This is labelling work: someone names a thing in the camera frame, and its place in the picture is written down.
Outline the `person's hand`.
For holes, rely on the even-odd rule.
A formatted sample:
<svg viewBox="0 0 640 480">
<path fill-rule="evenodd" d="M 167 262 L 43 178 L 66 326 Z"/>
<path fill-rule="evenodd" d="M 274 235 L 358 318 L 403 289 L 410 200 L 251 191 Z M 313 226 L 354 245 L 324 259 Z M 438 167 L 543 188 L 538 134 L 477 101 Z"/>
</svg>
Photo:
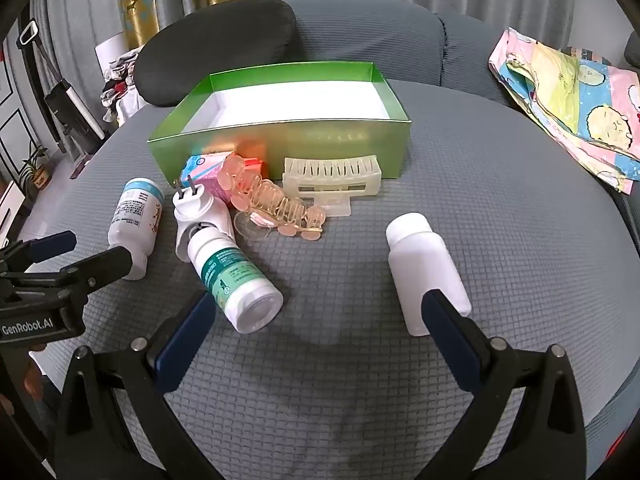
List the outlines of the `person's hand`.
<svg viewBox="0 0 640 480">
<path fill-rule="evenodd" d="M 33 353 L 43 352 L 46 344 L 36 344 L 30 348 L 9 348 L 1 352 L 6 369 L 14 383 L 25 410 L 34 419 L 39 419 L 39 403 L 43 397 L 42 371 Z"/>
</svg>

